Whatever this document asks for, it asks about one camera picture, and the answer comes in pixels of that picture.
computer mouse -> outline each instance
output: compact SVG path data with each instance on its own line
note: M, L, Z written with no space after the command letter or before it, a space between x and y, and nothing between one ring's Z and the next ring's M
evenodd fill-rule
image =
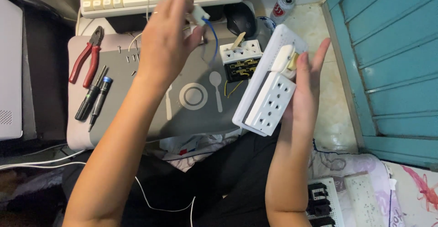
M227 4L223 8L223 12L227 18L227 28L234 35L238 36L240 33L246 32L244 38L247 39L257 31L254 13L245 3Z

blue door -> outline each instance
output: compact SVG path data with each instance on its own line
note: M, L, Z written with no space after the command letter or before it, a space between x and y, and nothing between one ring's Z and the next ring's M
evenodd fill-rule
M363 135L383 160L438 164L438 0L327 0Z

black pants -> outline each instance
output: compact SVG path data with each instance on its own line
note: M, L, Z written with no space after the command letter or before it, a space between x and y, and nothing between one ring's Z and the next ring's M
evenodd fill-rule
M137 178L151 207L179 210L196 196L193 226L269 226L265 208L265 186L280 125L272 136L249 132L237 141L197 162L186 173L156 157L143 156ZM75 161L86 162L87 151ZM69 199L83 165L67 166L63 189ZM190 226L190 207L170 213L150 209L136 181L132 185L122 226Z

pliers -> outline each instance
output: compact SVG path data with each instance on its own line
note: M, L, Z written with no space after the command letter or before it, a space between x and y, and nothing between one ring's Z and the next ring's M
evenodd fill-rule
M102 26L98 26L97 29L94 31L93 35L91 36L90 42L87 42L87 46L85 47L85 49L82 51L82 53L79 55L78 59L74 63L73 70L71 71L70 78L68 79L70 83L72 84L76 83L82 65L84 64L88 56L90 56L91 54L90 68L88 69L88 73L85 77L84 84L82 85L82 87L88 88L90 86L91 82L94 79L94 74L96 73L99 64L99 51L100 51L100 43L102 42L102 39L103 39L103 28Z

screwdriver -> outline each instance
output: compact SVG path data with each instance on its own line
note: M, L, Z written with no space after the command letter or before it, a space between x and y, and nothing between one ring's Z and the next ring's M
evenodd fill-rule
M97 94L99 93L99 86L102 82L102 77L104 76L106 70L107 70L107 66L104 65L94 85L93 84L90 85L88 93L87 95L85 95L85 99L84 101L82 101L82 104L79 107L79 110L76 113L74 119L79 121L83 121L87 119L88 114L90 113L91 108L93 107L94 101L96 100Z
M97 96L96 105L94 106L93 113L91 114L90 128L88 132L93 128L96 119L99 116L100 110L102 110L103 103L107 97L108 91L110 90L112 79L109 77L103 77L102 86L100 87L99 95Z

